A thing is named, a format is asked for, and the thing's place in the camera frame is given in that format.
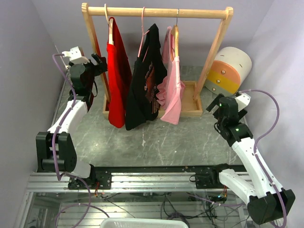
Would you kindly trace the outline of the red t shirt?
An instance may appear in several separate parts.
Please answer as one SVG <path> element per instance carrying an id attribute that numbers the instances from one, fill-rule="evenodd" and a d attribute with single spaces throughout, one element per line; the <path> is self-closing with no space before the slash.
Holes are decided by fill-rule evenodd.
<path id="1" fill-rule="evenodd" d="M 126 100 L 132 73 L 115 18 L 111 17 L 109 20 L 112 28 L 112 38 L 107 43 L 108 77 L 111 96 L 108 120 L 113 126 L 122 128 L 125 124 Z"/>

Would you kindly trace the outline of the light wooden hanger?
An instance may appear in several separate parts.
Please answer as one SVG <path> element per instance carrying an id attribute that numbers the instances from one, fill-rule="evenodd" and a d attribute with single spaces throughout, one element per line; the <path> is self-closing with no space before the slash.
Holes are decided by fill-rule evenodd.
<path id="1" fill-rule="evenodd" d="M 109 18 L 108 17 L 108 12 L 107 12 L 107 5 L 106 3 L 104 4 L 104 13 L 105 13 L 105 18 L 107 20 L 107 24 L 108 24 L 108 43 L 111 45 L 114 45 L 114 41 L 113 41 L 113 18 Z"/>

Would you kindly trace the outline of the black printed t shirt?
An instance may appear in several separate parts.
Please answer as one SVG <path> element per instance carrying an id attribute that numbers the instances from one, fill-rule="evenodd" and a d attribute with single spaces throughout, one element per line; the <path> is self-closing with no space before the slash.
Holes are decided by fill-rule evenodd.
<path id="1" fill-rule="evenodd" d="M 167 76 L 160 49 L 159 28 L 153 24 L 134 64 L 125 114 L 125 128 L 128 131 L 155 120 L 159 114 L 157 86 Z"/>

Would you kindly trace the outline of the pink wire hanger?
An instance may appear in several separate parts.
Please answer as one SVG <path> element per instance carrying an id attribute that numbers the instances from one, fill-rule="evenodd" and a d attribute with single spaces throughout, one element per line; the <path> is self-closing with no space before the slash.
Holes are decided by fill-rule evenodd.
<path id="1" fill-rule="evenodd" d="M 143 38 L 144 36 L 149 32 L 144 30 L 144 22 L 143 22 L 143 17 L 144 17 L 144 11 L 145 11 L 145 7 L 142 8 L 142 13 L 141 13 L 141 31 L 142 31 L 142 38 L 141 38 L 141 42 L 140 42 L 140 46 L 139 46 L 139 50 L 138 50 L 138 55 L 137 57 L 140 57 L 141 54 L 141 50 L 142 50 L 142 46 L 143 46 Z"/>

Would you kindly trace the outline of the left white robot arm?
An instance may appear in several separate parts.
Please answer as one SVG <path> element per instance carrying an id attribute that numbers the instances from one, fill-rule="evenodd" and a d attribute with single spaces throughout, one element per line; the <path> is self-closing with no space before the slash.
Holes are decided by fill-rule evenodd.
<path id="1" fill-rule="evenodd" d="M 91 189 L 97 182 L 95 168 L 77 158 L 71 134 L 90 110 L 97 95 L 92 91 L 95 78 L 107 71 L 107 62 L 96 53 L 91 55 L 95 63 L 81 53 L 73 56 L 72 52 L 62 52 L 60 56 L 70 59 L 70 68 L 62 73 L 70 87 L 69 98 L 58 120 L 36 136 L 38 171 L 53 172 L 58 180 L 65 175 L 78 178 L 85 188 Z"/>

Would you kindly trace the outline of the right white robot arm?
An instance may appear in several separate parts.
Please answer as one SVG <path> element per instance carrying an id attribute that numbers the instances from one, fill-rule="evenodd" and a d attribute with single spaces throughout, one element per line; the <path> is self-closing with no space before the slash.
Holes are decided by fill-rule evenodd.
<path id="1" fill-rule="evenodd" d="M 226 164 L 217 166 L 217 172 L 210 175 L 209 182 L 215 188 L 224 185 L 231 189 L 245 203 L 249 216 L 256 224 L 282 219 L 281 227 L 284 228 L 295 194 L 284 189 L 274 177 L 258 151 L 257 141 L 249 127 L 240 121 L 247 113 L 245 108 L 249 102 L 250 96 L 246 93 L 236 97 L 218 94 L 207 111 L 218 107 L 213 114 L 217 120 L 214 128 L 241 159 L 252 182 L 245 181 Z"/>

